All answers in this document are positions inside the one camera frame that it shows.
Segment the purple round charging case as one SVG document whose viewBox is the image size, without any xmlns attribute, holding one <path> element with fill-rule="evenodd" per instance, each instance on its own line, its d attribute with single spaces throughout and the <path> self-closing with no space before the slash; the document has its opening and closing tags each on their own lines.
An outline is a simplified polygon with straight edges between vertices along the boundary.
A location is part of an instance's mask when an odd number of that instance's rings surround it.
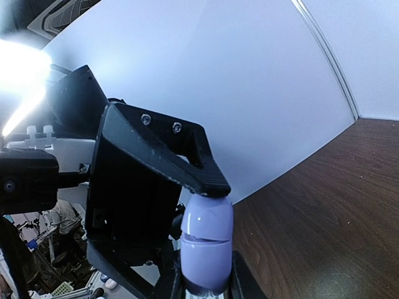
<svg viewBox="0 0 399 299">
<path fill-rule="evenodd" d="M 233 262 L 231 201 L 192 195 L 181 223 L 180 260 L 186 289 L 198 297 L 218 296 L 228 286 Z"/>
</svg>

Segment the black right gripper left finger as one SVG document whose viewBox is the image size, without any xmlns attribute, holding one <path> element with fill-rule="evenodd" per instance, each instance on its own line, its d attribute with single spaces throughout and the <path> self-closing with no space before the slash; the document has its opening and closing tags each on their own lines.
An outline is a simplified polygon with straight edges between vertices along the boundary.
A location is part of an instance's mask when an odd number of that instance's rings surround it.
<svg viewBox="0 0 399 299">
<path fill-rule="evenodd" d="M 152 298 L 186 298 L 186 288 L 181 271 L 180 258 L 170 260 L 154 286 Z"/>
</svg>

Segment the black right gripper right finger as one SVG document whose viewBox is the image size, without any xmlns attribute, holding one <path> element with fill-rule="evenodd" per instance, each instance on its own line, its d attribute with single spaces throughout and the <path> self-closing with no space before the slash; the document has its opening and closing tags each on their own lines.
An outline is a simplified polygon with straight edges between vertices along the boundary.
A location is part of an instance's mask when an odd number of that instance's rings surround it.
<svg viewBox="0 0 399 299">
<path fill-rule="evenodd" d="M 252 275 L 243 256 L 233 252 L 231 278 L 229 281 L 229 298 L 267 299 L 256 279 Z"/>
</svg>

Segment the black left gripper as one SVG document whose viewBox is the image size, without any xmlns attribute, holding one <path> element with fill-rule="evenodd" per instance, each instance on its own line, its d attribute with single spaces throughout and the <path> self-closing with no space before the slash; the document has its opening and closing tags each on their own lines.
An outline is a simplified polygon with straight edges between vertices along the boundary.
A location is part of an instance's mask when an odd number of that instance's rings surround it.
<svg viewBox="0 0 399 299">
<path fill-rule="evenodd" d="M 87 258 L 137 298 L 175 297 L 175 250 L 169 234 L 181 186 L 202 196 L 231 192 L 204 128 L 110 103 L 90 175 Z M 147 261 L 160 273 L 155 285 L 133 269 Z"/>
</svg>

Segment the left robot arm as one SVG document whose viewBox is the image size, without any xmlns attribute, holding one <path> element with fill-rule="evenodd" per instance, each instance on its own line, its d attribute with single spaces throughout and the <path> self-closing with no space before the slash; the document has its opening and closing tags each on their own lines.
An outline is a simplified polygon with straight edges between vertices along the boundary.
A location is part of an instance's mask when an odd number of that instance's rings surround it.
<svg viewBox="0 0 399 299">
<path fill-rule="evenodd" d="M 90 263 L 138 298 L 222 294 L 233 264 L 231 188 L 204 128 L 107 98 L 88 66 L 47 100 L 63 132 L 95 140 Z"/>
</svg>

